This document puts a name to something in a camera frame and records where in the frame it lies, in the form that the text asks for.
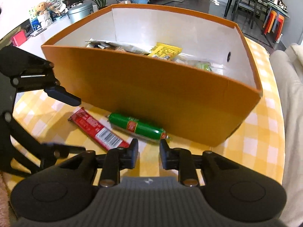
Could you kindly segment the white milk tablet packet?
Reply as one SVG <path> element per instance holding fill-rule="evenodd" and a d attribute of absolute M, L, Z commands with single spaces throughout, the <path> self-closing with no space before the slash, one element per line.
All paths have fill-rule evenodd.
<path fill-rule="evenodd" d="M 150 50 L 145 50 L 134 45 L 111 40 L 94 40 L 93 38 L 91 38 L 90 40 L 86 40 L 85 43 L 87 44 L 87 48 L 115 50 L 143 55 L 148 55 L 151 53 Z"/>

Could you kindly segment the grey sofa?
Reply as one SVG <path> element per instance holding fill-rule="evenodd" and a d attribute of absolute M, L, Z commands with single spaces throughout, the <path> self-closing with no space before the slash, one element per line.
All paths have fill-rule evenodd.
<path fill-rule="evenodd" d="M 283 187 L 287 203 L 280 216 L 286 226 L 302 226 L 302 46 L 277 50 L 270 63 L 279 91 L 285 132 Z"/>

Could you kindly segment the orange cardboard box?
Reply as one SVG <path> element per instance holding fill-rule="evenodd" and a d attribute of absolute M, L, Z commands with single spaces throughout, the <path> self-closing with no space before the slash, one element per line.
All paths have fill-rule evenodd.
<path fill-rule="evenodd" d="M 165 43 L 223 68 L 213 73 L 145 55 L 88 48 L 89 39 L 144 50 Z M 60 83 L 84 102 L 213 147 L 230 137 L 262 98 L 256 63 L 238 24 L 194 10 L 111 5 L 54 35 L 42 51 L 54 63 Z"/>

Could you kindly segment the red snack bar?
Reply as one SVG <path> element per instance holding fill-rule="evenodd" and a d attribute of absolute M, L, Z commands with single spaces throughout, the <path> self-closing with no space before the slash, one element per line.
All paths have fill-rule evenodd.
<path fill-rule="evenodd" d="M 73 113 L 69 119 L 80 128 L 82 132 L 92 138 L 98 145 L 106 151 L 115 148 L 128 148 L 129 143 L 113 133 L 97 119 L 91 116 L 83 107 Z"/>

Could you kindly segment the white tv cabinet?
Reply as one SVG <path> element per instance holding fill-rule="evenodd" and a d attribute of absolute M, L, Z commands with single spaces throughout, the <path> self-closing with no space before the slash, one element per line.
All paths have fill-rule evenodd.
<path fill-rule="evenodd" d="M 46 28 L 43 32 L 38 34 L 35 37 L 29 37 L 26 42 L 24 42 L 20 49 L 27 51 L 31 54 L 34 54 L 40 58 L 45 59 L 44 53 L 42 52 L 42 44 L 49 40 L 54 35 L 61 32 L 66 27 L 70 26 L 71 22 L 68 16 L 64 16 L 62 19 L 55 21 L 49 27 Z"/>

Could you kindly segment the plush toy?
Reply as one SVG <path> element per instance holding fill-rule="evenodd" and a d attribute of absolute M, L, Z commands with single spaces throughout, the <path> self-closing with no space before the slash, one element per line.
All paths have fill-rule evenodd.
<path fill-rule="evenodd" d="M 41 2 L 35 7 L 35 15 L 39 16 L 48 12 L 49 3 Z"/>

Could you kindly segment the orange red stools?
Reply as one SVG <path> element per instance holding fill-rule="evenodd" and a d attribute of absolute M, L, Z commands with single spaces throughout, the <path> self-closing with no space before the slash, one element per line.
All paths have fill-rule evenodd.
<path fill-rule="evenodd" d="M 286 15 L 275 8 L 270 8 L 268 15 L 266 16 L 265 22 L 263 24 L 263 34 L 274 33 L 274 42 L 278 43 L 282 36 L 282 30 Z"/>

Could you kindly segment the green snack packet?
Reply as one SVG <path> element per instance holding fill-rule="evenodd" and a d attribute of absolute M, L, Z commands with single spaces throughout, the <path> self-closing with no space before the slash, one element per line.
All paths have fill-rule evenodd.
<path fill-rule="evenodd" d="M 200 70 L 215 72 L 221 74 L 223 70 L 225 70 L 225 66 L 223 64 L 217 63 L 208 58 L 199 58 L 189 54 L 179 54 L 176 56 L 173 61 L 175 63 L 184 64 L 187 66 L 195 67 Z"/>

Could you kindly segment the yellow snack packet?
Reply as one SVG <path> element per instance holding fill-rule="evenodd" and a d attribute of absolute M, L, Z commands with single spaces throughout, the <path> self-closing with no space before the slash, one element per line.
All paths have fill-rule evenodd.
<path fill-rule="evenodd" d="M 164 44 L 156 43 L 156 45 L 151 49 L 148 57 L 172 60 L 182 52 L 182 48 Z"/>

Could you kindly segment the grey trash can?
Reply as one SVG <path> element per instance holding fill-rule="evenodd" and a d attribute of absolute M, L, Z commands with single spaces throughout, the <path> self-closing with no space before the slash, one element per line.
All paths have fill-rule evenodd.
<path fill-rule="evenodd" d="M 74 24 L 94 12 L 92 3 L 83 3 L 68 10 L 70 22 Z"/>

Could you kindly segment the dark dining table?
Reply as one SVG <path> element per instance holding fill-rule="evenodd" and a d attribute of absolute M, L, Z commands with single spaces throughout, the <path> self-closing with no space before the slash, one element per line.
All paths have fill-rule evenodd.
<path fill-rule="evenodd" d="M 233 0 L 227 0 L 227 4 L 223 16 L 224 18 L 227 18 L 228 12 L 231 8 L 232 1 Z M 257 11 L 259 11 L 259 13 L 264 13 L 264 11 L 262 10 L 263 8 L 267 10 L 266 22 L 269 16 L 268 14 L 270 13 L 271 10 L 275 10 L 277 12 L 277 15 L 282 15 L 283 17 L 290 18 L 288 12 L 285 9 L 274 4 L 270 0 L 235 0 L 235 5 L 233 6 L 233 10 L 232 10 L 232 19 L 235 18 L 236 8 L 239 8 L 240 4 L 242 4 L 241 5 L 242 8 L 252 12 L 251 17 L 249 19 L 251 29 L 253 28 L 254 23 L 256 23 L 255 16 L 257 15 Z"/>

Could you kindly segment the green sausage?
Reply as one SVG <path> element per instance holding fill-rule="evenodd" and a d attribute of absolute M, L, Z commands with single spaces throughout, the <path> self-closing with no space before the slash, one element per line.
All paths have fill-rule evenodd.
<path fill-rule="evenodd" d="M 142 121 L 120 113 L 110 113 L 106 117 L 113 128 L 119 129 L 143 140 L 148 140 L 154 143 L 159 143 L 162 139 L 170 140 L 165 129 L 147 121 Z"/>

